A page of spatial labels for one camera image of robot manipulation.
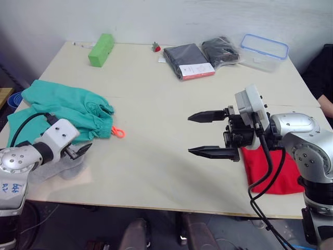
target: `orange clip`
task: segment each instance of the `orange clip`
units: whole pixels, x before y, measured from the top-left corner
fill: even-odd
[[[118,129],[115,126],[112,126],[111,133],[118,138],[124,138],[126,136],[126,133],[123,130]]]

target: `blue bowl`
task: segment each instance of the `blue bowl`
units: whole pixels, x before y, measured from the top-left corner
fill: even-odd
[[[11,95],[7,100],[8,105],[14,110],[20,105],[20,103],[23,99],[21,93],[22,92],[17,92],[15,94]]]

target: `person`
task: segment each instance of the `person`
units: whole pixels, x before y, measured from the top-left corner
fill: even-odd
[[[325,44],[302,75],[333,128],[333,44]]]

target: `teal cloth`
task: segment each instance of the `teal cloth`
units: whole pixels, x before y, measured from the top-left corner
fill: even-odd
[[[20,125],[29,116],[39,112],[49,112],[58,119],[68,119],[80,132],[73,144],[91,141],[95,137],[111,136],[113,108],[107,100],[93,92],[35,80],[31,87],[22,92],[22,97],[31,107],[8,116],[10,135],[7,146]],[[44,116],[33,118],[22,129],[15,145],[23,141],[33,143],[49,127]]]

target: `red cloth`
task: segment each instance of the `red cloth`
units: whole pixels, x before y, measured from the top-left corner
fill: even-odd
[[[247,150],[242,148],[242,152],[244,156],[245,171],[248,176],[248,183],[251,185],[266,174],[268,168],[267,160],[261,146],[256,150]],[[279,166],[282,150],[271,151],[270,153],[273,161],[273,173],[267,180],[252,189],[255,193],[260,193],[265,187],[267,187]],[[297,178],[299,176],[300,173],[296,163],[289,154],[286,154],[286,160],[282,167],[281,173],[271,188],[268,189],[267,193],[292,194],[303,192],[304,188],[297,183]]]

